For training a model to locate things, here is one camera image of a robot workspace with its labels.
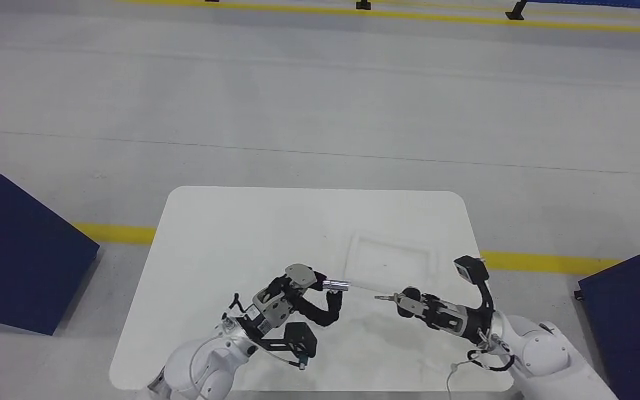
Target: yellow floor line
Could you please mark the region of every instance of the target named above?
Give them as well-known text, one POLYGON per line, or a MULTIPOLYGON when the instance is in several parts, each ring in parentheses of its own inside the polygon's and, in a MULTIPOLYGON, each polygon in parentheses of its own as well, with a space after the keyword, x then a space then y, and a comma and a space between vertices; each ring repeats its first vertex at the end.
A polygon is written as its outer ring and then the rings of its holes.
POLYGON ((148 226, 73 224, 80 232, 96 242, 151 244, 156 228, 148 226))
POLYGON ((626 32, 640 33, 639 26, 629 25, 604 25, 604 24, 586 24, 575 22, 556 22, 556 21, 510 21, 506 17, 488 18, 474 16, 455 16, 427 13, 412 13, 406 11, 364 11, 346 8, 330 8, 330 7, 309 7, 297 5, 279 5, 279 4, 239 4, 239 3, 214 3, 204 0, 118 0, 127 3, 141 3, 151 5, 165 6, 191 6, 191 7, 212 7, 223 9, 236 9, 248 11, 272 11, 286 13, 307 13, 307 14, 325 14, 325 15, 344 15, 344 16, 360 16, 371 18, 397 18, 397 19, 413 19, 422 21, 439 21, 451 23, 467 23, 476 25, 500 25, 514 26, 521 28, 547 28, 547 29, 568 29, 568 30, 591 30, 601 32, 626 32))
MULTIPOLYGON (((150 245, 156 228, 147 226, 74 224, 96 242, 150 245)), ((609 268, 620 260, 565 257, 546 254, 505 253, 481 251, 490 269, 511 271, 550 272, 571 275, 592 275, 609 268)))

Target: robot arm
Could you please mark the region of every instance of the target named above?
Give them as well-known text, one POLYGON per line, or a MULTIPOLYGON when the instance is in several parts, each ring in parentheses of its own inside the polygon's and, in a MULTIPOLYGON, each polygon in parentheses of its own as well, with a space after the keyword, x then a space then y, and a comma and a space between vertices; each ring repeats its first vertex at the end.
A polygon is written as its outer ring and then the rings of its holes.
POLYGON ((169 399, 172 393, 187 400, 223 400, 231 390, 236 370, 249 361, 258 347, 268 352, 289 351, 297 361, 281 360, 305 369, 309 359, 316 355, 317 345, 305 322, 287 323, 281 339, 265 339, 265 335, 285 324, 296 311, 318 325, 331 325, 339 317, 342 291, 348 288, 347 282, 328 280, 306 265, 294 264, 259 291, 247 309, 236 294, 229 310, 237 306, 242 315, 231 317, 225 312, 210 338, 178 347, 148 390, 138 394, 138 400, 169 399), (328 290, 327 311, 304 299, 308 289, 328 290))
POLYGON ((469 360, 485 369, 508 370, 527 400, 617 399, 555 325, 507 317, 494 309, 486 285, 489 274, 482 261, 464 256, 454 263, 459 275, 479 288, 480 307, 452 304, 413 287, 376 299, 393 301, 402 317, 418 318, 432 329, 470 341, 478 350, 467 354, 469 360), (498 356, 503 366, 483 365, 475 359, 481 353, 498 356))

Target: table surface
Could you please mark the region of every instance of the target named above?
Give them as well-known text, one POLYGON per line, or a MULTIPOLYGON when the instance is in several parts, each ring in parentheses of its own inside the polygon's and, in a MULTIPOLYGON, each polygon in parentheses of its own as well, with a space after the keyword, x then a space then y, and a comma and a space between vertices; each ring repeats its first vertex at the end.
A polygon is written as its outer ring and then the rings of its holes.
MULTIPOLYGON (((211 333, 234 292, 250 303, 290 264, 343 277, 351 242, 361 232, 435 249, 430 279, 405 286, 454 303, 480 303, 452 262, 479 255, 464 202, 454 193, 181 187, 162 214, 111 364, 112 383, 146 386, 176 347, 211 333)), ((233 389, 446 390, 450 364, 464 360, 471 344, 400 318, 392 303, 372 300, 374 294, 354 287, 339 321, 327 328, 309 323, 318 354, 306 371, 258 352, 238 370, 233 389)), ((326 308, 322 294, 307 297, 326 308)), ((302 320, 297 313, 289 318, 302 320)), ((469 365, 451 381, 454 391, 504 391, 511 384, 506 373, 469 365)))

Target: metal cylinder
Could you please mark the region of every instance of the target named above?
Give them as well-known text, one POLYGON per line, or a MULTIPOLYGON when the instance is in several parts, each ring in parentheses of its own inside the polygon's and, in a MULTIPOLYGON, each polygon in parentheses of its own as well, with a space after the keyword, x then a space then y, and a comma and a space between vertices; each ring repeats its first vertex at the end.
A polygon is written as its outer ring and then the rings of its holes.
POLYGON ((325 290, 338 290, 340 292, 346 292, 347 290, 349 290, 349 282, 326 279, 324 282, 322 282, 322 288, 325 290))

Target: gray concrete floor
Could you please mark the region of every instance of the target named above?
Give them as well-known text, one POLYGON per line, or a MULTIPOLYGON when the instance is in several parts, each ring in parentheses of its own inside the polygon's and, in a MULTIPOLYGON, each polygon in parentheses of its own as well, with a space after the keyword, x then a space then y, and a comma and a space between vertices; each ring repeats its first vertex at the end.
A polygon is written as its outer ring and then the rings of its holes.
MULTIPOLYGON (((71 221, 155 225, 182 185, 451 190, 481 249, 638 252, 638 36, 94 0, 0 12, 0 171, 71 221)), ((147 251, 105 245, 54 337, 2 328, 0 399, 133 396, 108 367, 147 251)), ((597 366, 578 279, 491 283, 597 366)))

